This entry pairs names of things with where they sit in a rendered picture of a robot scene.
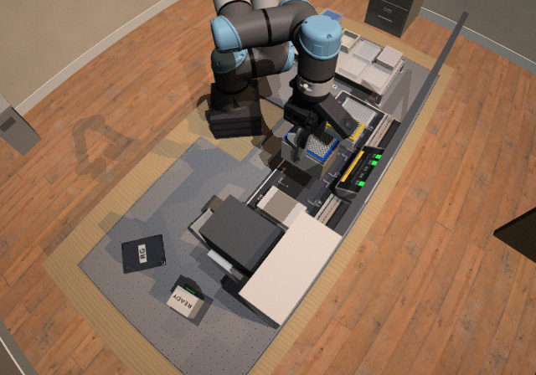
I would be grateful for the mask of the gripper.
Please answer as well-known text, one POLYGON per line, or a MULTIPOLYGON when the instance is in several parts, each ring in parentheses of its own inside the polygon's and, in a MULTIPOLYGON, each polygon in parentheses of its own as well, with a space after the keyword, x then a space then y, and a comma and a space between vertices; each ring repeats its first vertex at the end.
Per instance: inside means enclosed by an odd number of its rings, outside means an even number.
POLYGON ((297 160, 300 161, 306 155, 309 142, 312 139, 312 132, 317 128, 324 131, 327 124, 327 121, 317 112, 310 102, 324 101, 330 92, 319 97, 305 95, 298 89, 296 78, 297 75, 289 82, 289 86, 293 88, 293 91, 292 96, 284 104, 283 119, 289 121, 296 127, 301 126, 296 133, 287 134, 288 141, 298 149, 297 160))

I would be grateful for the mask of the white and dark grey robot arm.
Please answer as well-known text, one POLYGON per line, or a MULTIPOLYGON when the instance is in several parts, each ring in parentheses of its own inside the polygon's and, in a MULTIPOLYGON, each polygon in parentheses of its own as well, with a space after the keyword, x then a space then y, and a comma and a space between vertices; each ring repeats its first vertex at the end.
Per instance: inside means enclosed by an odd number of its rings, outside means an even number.
MULTIPOLYGON (((249 80, 289 71, 293 46, 298 53, 298 89, 311 97, 330 92, 342 45, 337 20, 318 15, 307 0, 213 2, 217 18, 210 21, 215 45, 211 68, 214 103, 220 111, 236 115, 251 108, 255 90, 249 80)), ((358 123, 331 93, 310 104, 342 139, 357 129, 358 123)))

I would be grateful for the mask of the yellow tip rack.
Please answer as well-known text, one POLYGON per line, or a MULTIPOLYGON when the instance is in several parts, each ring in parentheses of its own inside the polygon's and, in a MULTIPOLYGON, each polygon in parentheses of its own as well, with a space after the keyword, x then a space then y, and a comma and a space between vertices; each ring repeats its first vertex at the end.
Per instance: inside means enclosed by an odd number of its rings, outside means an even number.
POLYGON ((331 127, 331 125, 327 122, 325 132, 335 138, 337 138, 340 141, 340 145, 352 150, 360 136, 363 134, 364 124, 362 124, 359 121, 356 121, 358 123, 358 128, 353 132, 353 134, 347 138, 342 139, 340 135, 331 127))

